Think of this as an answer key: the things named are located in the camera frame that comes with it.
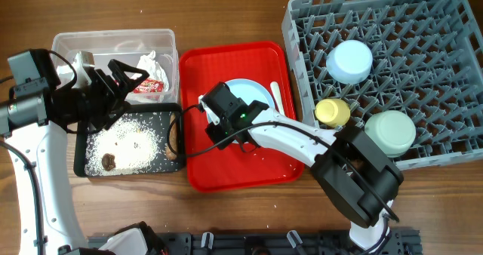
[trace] white granular material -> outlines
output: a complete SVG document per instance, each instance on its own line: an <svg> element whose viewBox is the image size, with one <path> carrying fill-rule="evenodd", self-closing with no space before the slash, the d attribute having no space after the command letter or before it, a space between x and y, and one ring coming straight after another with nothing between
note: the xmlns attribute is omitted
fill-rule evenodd
<svg viewBox="0 0 483 255"><path fill-rule="evenodd" d="M136 119L120 118L108 131L88 136L85 171L90 175L112 176L137 174L149 169L159 153L160 137ZM105 154L114 155L115 168L106 171L102 166Z"/></svg>

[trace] brown object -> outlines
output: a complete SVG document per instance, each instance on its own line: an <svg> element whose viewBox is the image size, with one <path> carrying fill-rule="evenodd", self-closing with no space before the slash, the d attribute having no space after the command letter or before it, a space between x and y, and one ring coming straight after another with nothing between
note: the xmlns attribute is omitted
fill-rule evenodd
<svg viewBox="0 0 483 255"><path fill-rule="evenodd" d="M0 0L0 78L11 75L8 56L27 48L50 47L59 32L171 28L180 57L193 48L261 40L285 48L281 22L288 1ZM483 28L483 0L469 3ZM289 75L300 110L297 83ZM202 82L202 77L193 78ZM8 99L13 84L0 84L0 101ZM75 136L67 139L72 197L86 236L100 236L142 220L156 232L287 233L297 229L304 233L350 227L308 170L293 183L201 194L188 183L186 169L112 179L77 177L72 170ZM404 176L393 206L401 223L390 226L420 229L425 255L480 254L483 161L404 171ZM24 228L14 166L4 149L0 149L0 202L0 253L18 254Z"/></svg>
<svg viewBox="0 0 483 255"><path fill-rule="evenodd" d="M171 114L171 117L169 119L169 124L171 124L174 119L176 118L176 116L174 115L174 113ZM174 123L173 127L171 128L171 131L169 132L169 144L171 145L171 147L174 149L175 152L178 151L178 142L177 142L177 132L176 132L176 129L177 129L177 123ZM166 143L166 158L168 158L168 160L174 160L176 159L177 155L174 154L170 149L169 149L169 146L168 144Z"/></svg>
<svg viewBox="0 0 483 255"><path fill-rule="evenodd" d="M109 153L104 154L102 159L102 164L106 171L111 171L112 169L115 168L114 158L115 156L112 154L109 154Z"/></svg>

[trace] wooden table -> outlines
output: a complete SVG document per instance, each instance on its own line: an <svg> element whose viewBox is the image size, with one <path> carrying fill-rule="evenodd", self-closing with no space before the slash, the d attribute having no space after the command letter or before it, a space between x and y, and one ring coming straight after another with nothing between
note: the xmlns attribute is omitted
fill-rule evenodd
<svg viewBox="0 0 483 255"><path fill-rule="evenodd" d="M284 46L281 21L288 0L0 0L0 77L7 57L49 48L59 32L170 28L180 55L191 48L272 40ZM483 3L470 0L477 19ZM0 97L6 100L6 88ZM309 173L296 182L200 194L176 174L87 180L68 166L78 221L86 236L141 220L157 232L316 232L348 229ZM0 251L17 253L20 215L14 170L0 151ZM394 210L400 226L421 230L425 254L483 253L483 163L405 172Z"/></svg>

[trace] white utensil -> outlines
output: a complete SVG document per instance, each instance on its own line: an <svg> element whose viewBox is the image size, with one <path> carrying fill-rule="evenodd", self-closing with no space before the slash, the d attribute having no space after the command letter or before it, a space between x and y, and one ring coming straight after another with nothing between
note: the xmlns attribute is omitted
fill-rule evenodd
<svg viewBox="0 0 483 255"><path fill-rule="evenodd" d="M272 94L273 94L273 97L275 98L275 103L277 103L278 112L280 112L281 115L285 115L284 104L281 102L280 87L278 86L278 82L272 81L270 83L270 89L272 89Z"/></svg>

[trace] wooden surface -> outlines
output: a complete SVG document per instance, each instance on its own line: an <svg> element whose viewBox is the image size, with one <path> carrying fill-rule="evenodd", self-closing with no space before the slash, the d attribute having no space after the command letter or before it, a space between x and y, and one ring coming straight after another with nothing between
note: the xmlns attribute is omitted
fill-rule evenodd
<svg viewBox="0 0 483 255"><path fill-rule="evenodd" d="M191 48L272 40L282 47L288 0L0 0L0 77L7 57L50 48L60 32L170 28L180 55ZM483 20L483 3L470 0ZM6 83L0 99L7 98ZM114 232L141 220L157 232L286 232L348 229L318 184L305 172L296 182L200 194L176 174L87 180L68 166L78 221L86 236ZM394 210L401 226L421 230L425 254L483 253L483 163L405 172ZM0 150L0 252L20 246L14 170Z"/></svg>

